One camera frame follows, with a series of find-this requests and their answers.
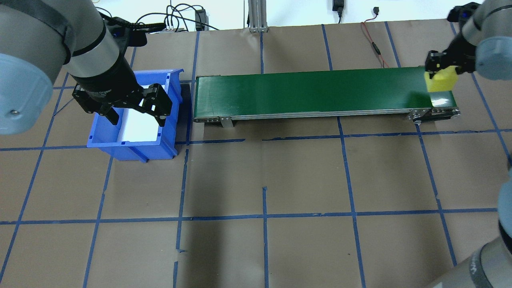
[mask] yellow sponge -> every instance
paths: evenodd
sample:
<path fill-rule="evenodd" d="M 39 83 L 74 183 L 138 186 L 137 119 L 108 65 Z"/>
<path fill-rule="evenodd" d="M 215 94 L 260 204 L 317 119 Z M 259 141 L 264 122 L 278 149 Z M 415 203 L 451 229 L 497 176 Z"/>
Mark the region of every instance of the yellow sponge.
<path fill-rule="evenodd" d="M 452 90 L 458 79 L 459 75 L 455 72 L 455 66 L 449 66 L 446 69 L 439 70 L 432 79 L 430 79 L 429 73 L 425 72 L 426 89 L 429 92 Z"/>

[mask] white wall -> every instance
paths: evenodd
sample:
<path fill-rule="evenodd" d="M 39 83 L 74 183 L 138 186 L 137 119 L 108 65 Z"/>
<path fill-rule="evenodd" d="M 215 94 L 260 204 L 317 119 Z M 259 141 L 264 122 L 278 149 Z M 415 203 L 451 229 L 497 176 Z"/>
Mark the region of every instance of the white wall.
<path fill-rule="evenodd" d="M 174 0 L 173 5 L 182 3 Z M 190 0 L 191 5 L 202 5 L 209 16 L 210 25 L 221 30 L 240 29 L 247 20 L 248 0 Z M 441 19 L 456 5 L 471 0 L 345 0 L 342 23 L 356 23 L 372 18 L 372 9 L 380 8 L 376 21 Z M 114 16 L 128 21 L 150 12 L 165 12 L 167 0 L 100 0 L 98 7 L 109 10 Z M 195 19 L 193 11 L 183 11 L 185 18 Z M 143 21 L 163 21 L 164 16 L 149 16 Z M 332 0 L 267 0 L 269 26 L 300 26 L 330 24 L 338 22 L 338 15 L 332 11 Z M 189 24 L 194 30 L 194 23 Z"/>

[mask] blue bin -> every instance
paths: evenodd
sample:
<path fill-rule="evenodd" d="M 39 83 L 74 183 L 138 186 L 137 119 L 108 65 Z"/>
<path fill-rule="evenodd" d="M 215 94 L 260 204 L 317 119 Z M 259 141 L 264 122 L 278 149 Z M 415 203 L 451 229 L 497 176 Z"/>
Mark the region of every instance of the blue bin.
<path fill-rule="evenodd" d="M 135 72 L 137 82 L 141 86 L 153 83 L 165 85 L 165 91 L 173 102 L 173 107 L 170 116 L 165 121 L 165 126 L 158 127 L 156 141 L 118 141 L 123 115 L 127 109 L 114 108 L 119 114 L 118 124 L 112 125 L 105 117 L 95 114 L 87 147 L 98 148 L 121 161 L 139 160 L 146 163 L 149 160 L 155 159 L 172 159 L 178 155 L 174 143 L 179 105 L 183 103 L 179 79 L 180 72 L 183 72 L 183 69 Z"/>

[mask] conveyor belt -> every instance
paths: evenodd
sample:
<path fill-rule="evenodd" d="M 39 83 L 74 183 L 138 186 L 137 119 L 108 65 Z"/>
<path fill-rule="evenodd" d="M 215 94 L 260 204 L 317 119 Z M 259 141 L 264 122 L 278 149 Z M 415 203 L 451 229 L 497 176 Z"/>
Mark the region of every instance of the conveyor belt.
<path fill-rule="evenodd" d="M 458 115 L 451 91 L 427 92 L 423 73 L 423 67 L 410 67 L 198 77 L 194 121 L 392 113 L 411 113 L 411 119 L 441 113 L 448 119 Z"/>

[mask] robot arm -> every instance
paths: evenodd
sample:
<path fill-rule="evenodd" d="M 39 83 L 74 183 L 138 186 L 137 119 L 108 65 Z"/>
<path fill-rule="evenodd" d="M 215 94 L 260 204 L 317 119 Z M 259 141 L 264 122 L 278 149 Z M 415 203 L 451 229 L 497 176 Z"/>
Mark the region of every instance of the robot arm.
<path fill-rule="evenodd" d="M 449 66 L 457 74 L 475 70 L 491 80 L 512 79 L 512 1 L 487 0 L 455 7 L 448 20 L 460 32 L 443 52 L 430 51 L 425 70 L 430 79 Z"/>
<path fill-rule="evenodd" d="M 139 37 L 131 46 L 143 46 L 144 32 L 162 30 L 164 24 L 106 18 L 90 0 L 0 2 L 0 134 L 34 125 L 62 66 L 78 83 L 73 96 L 86 112 L 117 124 L 113 107 L 131 108 L 164 126 L 169 97 L 159 84 L 140 87 L 124 58 L 129 41 Z"/>

